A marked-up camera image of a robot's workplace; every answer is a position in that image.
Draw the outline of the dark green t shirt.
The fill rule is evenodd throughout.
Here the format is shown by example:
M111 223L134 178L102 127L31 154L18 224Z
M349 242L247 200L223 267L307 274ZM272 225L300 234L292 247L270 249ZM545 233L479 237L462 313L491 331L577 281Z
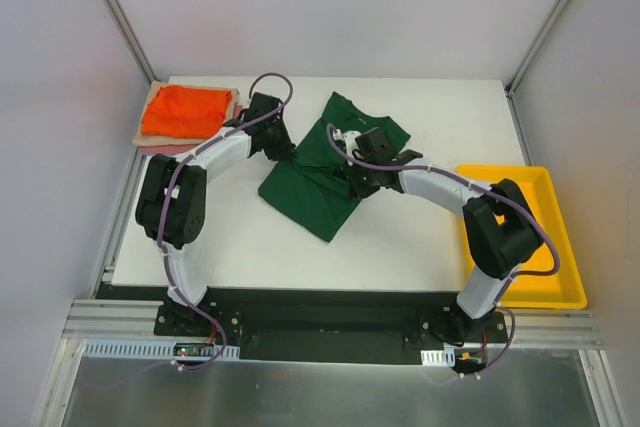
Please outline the dark green t shirt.
M391 117L370 116L341 94L331 94L321 116L298 145L297 156L276 163L258 188L269 206L324 242L334 239L359 205L341 171L344 159L329 145L329 124L361 133L380 128L398 150L410 139Z

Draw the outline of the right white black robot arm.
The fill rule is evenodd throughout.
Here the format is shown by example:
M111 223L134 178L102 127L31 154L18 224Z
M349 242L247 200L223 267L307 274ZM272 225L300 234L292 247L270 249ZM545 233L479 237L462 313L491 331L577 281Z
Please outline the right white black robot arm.
M478 184L425 159L404 166L345 162L341 170L358 199L386 188L425 199L463 220L474 267L449 310L430 323L430 332L453 345L481 335L512 275L543 243L518 185L508 179Z

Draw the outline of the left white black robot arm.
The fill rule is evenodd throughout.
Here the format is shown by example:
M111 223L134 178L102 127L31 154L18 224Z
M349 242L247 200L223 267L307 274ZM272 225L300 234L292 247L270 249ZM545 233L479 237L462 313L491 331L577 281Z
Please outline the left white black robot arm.
M281 118L255 125L232 122L183 154L156 154L148 161L135 221L159 251L168 296L183 305L176 322L188 335L202 335L211 324L210 310L200 304L207 284L196 260L197 238L206 222L208 185L258 152L271 161L295 155L295 144Z

